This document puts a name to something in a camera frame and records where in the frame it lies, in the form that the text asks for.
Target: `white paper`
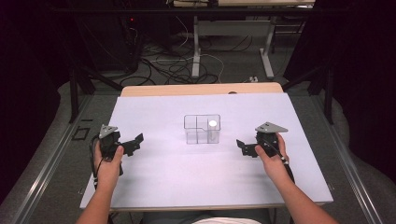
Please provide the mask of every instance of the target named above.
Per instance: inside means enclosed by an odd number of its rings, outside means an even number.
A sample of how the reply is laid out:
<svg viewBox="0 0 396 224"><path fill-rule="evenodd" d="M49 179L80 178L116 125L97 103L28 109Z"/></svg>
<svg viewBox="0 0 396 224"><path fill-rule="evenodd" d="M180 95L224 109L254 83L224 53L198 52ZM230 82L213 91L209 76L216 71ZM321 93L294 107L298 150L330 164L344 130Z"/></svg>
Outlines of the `white paper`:
<svg viewBox="0 0 396 224"><path fill-rule="evenodd" d="M184 116L219 114L218 144L186 144ZM141 148L122 159L124 175L113 209L183 209L283 204L259 158L243 156L236 139L256 142L255 128L270 121L282 133L296 184L316 203L332 195L286 93L120 97L108 125L120 141L144 135ZM94 193L87 186L81 208Z"/></svg>

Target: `white shirt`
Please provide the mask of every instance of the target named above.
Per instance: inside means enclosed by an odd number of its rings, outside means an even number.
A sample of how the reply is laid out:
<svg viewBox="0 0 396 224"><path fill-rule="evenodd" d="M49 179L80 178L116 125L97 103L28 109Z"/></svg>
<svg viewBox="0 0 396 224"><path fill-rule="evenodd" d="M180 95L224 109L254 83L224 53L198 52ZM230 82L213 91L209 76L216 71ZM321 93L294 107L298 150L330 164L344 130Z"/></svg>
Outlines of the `white shirt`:
<svg viewBox="0 0 396 224"><path fill-rule="evenodd" d="M212 217L199 220L193 224L260 224L260 222L246 218Z"/></svg>

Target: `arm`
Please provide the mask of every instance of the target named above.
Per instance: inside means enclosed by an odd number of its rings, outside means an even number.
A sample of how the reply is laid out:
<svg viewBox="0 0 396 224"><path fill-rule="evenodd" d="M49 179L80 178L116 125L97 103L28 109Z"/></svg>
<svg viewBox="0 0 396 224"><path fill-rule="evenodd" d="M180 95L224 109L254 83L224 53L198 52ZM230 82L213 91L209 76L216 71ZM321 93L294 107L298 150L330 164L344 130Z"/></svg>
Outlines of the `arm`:
<svg viewBox="0 0 396 224"><path fill-rule="evenodd" d="M285 141L280 134L277 137L280 153L289 160ZM256 146L255 149L262 159L265 172L282 195L295 223L337 223L291 181L279 156L275 155L270 158L262 147Z"/></svg>
<svg viewBox="0 0 396 224"><path fill-rule="evenodd" d="M112 161L104 161L99 148L95 148L95 167L98 170L98 186L77 223L107 223L111 197L120 174L123 147L118 147Z"/></svg>

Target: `black curtain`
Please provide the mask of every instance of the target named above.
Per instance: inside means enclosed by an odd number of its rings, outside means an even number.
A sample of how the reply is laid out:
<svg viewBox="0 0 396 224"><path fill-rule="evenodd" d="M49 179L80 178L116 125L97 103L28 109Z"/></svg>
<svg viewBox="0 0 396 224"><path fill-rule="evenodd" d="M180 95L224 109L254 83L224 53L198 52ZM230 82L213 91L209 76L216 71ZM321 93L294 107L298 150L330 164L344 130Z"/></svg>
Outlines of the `black curtain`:
<svg viewBox="0 0 396 224"><path fill-rule="evenodd" d="M351 11L341 17L309 18L285 78L297 79L331 59L333 94L349 124L349 148L396 182L395 3L322 0L315 7Z"/></svg>
<svg viewBox="0 0 396 224"><path fill-rule="evenodd" d="M2 202L51 125L68 81L68 65L40 1L0 6Z"/></svg>

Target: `table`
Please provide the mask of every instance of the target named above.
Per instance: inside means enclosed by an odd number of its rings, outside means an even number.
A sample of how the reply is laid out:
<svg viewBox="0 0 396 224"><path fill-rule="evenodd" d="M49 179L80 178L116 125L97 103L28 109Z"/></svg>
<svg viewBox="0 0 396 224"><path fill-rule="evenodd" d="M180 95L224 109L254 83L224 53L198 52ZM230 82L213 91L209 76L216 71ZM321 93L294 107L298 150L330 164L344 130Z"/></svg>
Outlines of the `table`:
<svg viewBox="0 0 396 224"><path fill-rule="evenodd" d="M183 117L221 115L218 144L186 144ZM283 133L296 184L315 203L332 195L312 153L289 96L276 83L127 87L109 125L126 142L143 133L132 157L122 159L124 175L111 211L181 211L284 206L259 158L242 156L236 139L254 143L254 128L272 121ZM81 208L94 193L88 183Z"/></svg>
<svg viewBox="0 0 396 224"><path fill-rule="evenodd" d="M219 7L281 7L313 5L315 0L219 0ZM174 1L175 7L206 7L207 1ZM274 72L268 58L268 52L276 27L276 17L269 21L198 21L194 17L194 57L192 64L193 77L199 76L201 49L200 35L255 35L264 36L264 48L260 49L265 75L272 79Z"/></svg>

